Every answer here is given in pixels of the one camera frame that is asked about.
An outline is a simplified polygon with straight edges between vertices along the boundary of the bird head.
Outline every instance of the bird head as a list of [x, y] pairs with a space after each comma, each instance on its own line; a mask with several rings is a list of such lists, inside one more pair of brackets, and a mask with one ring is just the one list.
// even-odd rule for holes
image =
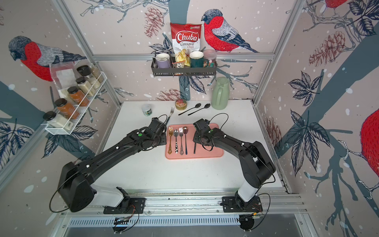
[[210, 9], [204, 13], [201, 20], [206, 24], [209, 24], [211, 20], [216, 16], [222, 16], [222, 12], [219, 9]]
[[9, 42], [8, 49], [14, 61], [26, 60], [25, 46], [30, 42], [32, 42], [31, 39], [25, 36], [16, 36]]

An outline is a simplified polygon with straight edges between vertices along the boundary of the spice jar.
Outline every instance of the spice jar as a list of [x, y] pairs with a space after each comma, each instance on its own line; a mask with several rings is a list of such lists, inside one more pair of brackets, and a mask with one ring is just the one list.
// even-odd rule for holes
[[76, 79], [76, 83], [78, 84], [78, 87], [83, 91], [84, 94], [87, 94], [89, 96], [95, 96], [96, 91], [94, 88], [91, 88], [91, 84], [84, 78], [79, 77]]
[[75, 111], [75, 107], [67, 102], [66, 99], [57, 99], [55, 102], [57, 109], [68, 119], [77, 119], [79, 116], [79, 112]]
[[72, 126], [74, 125], [73, 122], [69, 121], [62, 115], [57, 114], [53, 111], [46, 112], [43, 115], [43, 118], [51, 126], [56, 128], [63, 128], [66, 131], [70, 131], [72, 129]]
[[90, 63], [88, 66], [91, 70], [92, 75], [96, 77], [100, 83], [102, 83], [104, 81], [104, 77], [101, 75], [101, 71], [95, 65], [93, 65], [93, 63]]
[[76, 86], [72, 86], [67, 89], [70, 97], [79, 104], [81, 107], [86, 107], [89, 105], [89, 100], [86, 98], [84, 93], [79, 90]]
[[100, 87], [100, 82], [92, 75], [89, 66], [84, 65], [80, 66], [76, 69], [91, 85], [93, 85], [94, 89]]

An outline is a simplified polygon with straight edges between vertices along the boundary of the red bird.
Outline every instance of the red bird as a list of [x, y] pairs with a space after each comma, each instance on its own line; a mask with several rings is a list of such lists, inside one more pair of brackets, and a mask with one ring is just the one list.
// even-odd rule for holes
[[309, 4], [309, 6], [312, 6], [313, 4], [316, 4], [316, 3], [318, 3], [318, 2], [323, 2], [323, 3], [325, 3], [326, 8], [333, 8], [333, 10], [334, 10], [334, 15], [333, 15], [332, 17], [334, 17], [334, 16], [339, 16], [339, 13], [336, 13], [336, 12], [335, 12], [336, 7], [341, 6], [341, 5], [342, 5], [343, 3], [345, 3], [346, 1], [347, 1], [347, 0], [317, 0], [317, 1], [315, 1], [315, 2], [313, 2], [313, 3], [311, 3], [311, 4]]
[[210, 9], [206, 11], [201, 20], [204, 21], [205, 40], [216, 51], [230, 53], [233, 49], [248, 49], [258, 53], [242, 39], [236, 29], [226, 22], [220, 10]]
[[[345, 141], [341, 141], [346, 149], [346, 156], [343, 157], [344, 160], [347, 159], [349, 153], [360, 156], [365, 159], [371, 169], [379, 176], [379, 109], [373, 114], [368, 116], [362, 124], [362, 129], [360, 130], [360, 143], [362, 145], [362, 152], [353, 152], [348, 149]], [[369, 188], [363, 183], [363, 181], [358, 180], [365, 188], [367, 188], [370, 196], [366, 197], [371, 200], [373, 198], [372, 193], [375, 189], [379, 188], [379, 183], [377, 183], [373, 188]]]
[[50, 64], [75, 62], [86, 59], [79, 54], [73, 54], [60, 48], [43, 46], [25, 36], [14, 37], [9, 42], [9, 51], [13, 60], [20, 59], [37, 77], [53, 81], [50, 75]]

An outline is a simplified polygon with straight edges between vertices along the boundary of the silver fork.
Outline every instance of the silver fork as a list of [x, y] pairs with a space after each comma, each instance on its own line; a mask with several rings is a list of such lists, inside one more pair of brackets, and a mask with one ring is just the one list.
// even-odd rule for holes
[[168, 118], [167, 118], [167, 121], [166, 121], [165, 125], [167, 125], [167, 123], [168, 123], [168, 121], [170, 120], [170, 117], [171, 117], [171, 115], [172, 115], [173, 113], [174, 113], [174, 107], [172, 106], [172, 107], [171, 107], [170, 116], [168, 116]]
[[183, 155], [183, 127], [179, 128], [179, 136], [180, 136], [180, 154]]

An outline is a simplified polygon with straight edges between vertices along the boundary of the patterned handle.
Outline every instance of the patterned handle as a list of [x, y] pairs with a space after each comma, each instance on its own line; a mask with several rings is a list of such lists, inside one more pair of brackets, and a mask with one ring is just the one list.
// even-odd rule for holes
[[170, 146], [168, 147], [168, 154], [171, 154], [172, 153], [172, 150], [171, 150], [171, 136], [170, 136]]
[[184, 154], [184, 151], [183, 151], [183, 140], [182, 140], [182, 137], [180, 137], [180, 154], [183, 155]]
[[178, 153], [178, 140], [175, 137], [175, 153]]

